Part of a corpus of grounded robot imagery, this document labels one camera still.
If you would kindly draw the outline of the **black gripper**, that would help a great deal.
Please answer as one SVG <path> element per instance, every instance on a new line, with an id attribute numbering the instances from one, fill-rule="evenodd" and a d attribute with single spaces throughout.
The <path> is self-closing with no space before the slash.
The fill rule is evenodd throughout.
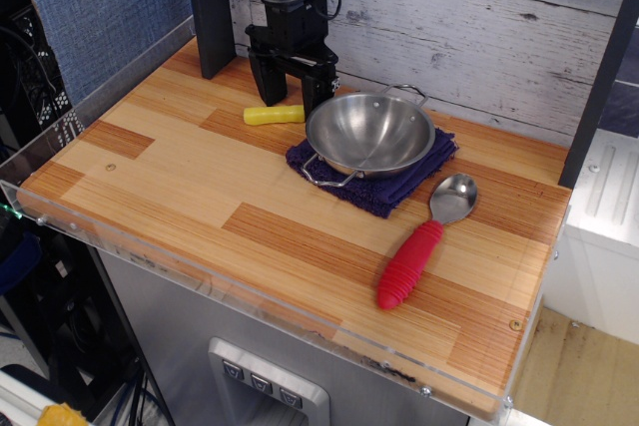
<path id="1" fill-rule="evenodd" d="M 327 0 L 261 0 L 265 26 L 250 25 L 249 59 L 263 102 L 274 106 L 287 95 L 286 75 L 302 79 L 305 116 L 334 97 L 338 56 L 326 44 L 328 22 L 336 16 Z"/>

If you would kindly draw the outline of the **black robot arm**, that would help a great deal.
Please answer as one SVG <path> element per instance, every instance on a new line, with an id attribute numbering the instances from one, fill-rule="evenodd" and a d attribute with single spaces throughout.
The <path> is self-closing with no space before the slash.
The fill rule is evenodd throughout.
<path id="1" fill-rule="evenodd" d="M 249 59 L 263 102 L 272 107 L 288 95 L 287 77 L 301 80 L 306 115 L 338 88 L 338 56 L 326 44 L 337 13 L 327 0 L 261 0 L 267 24 L 250 25 Z"/>

